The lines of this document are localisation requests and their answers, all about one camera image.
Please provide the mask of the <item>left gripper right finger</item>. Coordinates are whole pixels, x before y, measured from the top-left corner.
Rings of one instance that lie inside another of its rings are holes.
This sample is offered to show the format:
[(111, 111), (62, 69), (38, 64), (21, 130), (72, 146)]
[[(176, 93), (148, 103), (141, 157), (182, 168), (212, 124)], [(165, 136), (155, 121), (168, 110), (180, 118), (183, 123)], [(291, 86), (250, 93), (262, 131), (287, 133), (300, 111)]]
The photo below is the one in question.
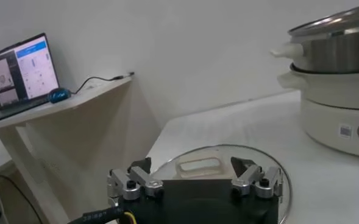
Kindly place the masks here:
[(262, 166), (252, 160), (231, 157), (230, 162), (236, 174), (231, 180), (231, 193), (235, 198), (247, 197), (251, 192), (258, 198), (281, 197), (283, 195), (283, 175), (280, 167)]

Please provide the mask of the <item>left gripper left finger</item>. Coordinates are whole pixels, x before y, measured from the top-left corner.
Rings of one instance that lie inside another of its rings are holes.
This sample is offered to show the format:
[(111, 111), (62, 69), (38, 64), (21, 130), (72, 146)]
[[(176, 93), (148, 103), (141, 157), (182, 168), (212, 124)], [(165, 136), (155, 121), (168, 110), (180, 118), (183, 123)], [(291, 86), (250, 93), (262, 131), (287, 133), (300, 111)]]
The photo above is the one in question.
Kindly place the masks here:
[(151, 176), (150, 157), (134, 161), (126, 171), (110, 169), (107, 175), (107, 196), (110, 201), (122, 197), (125, 201), (134, 201), (141, 193), (151, 198), (162, 198), (164, 185), (162, 180)]

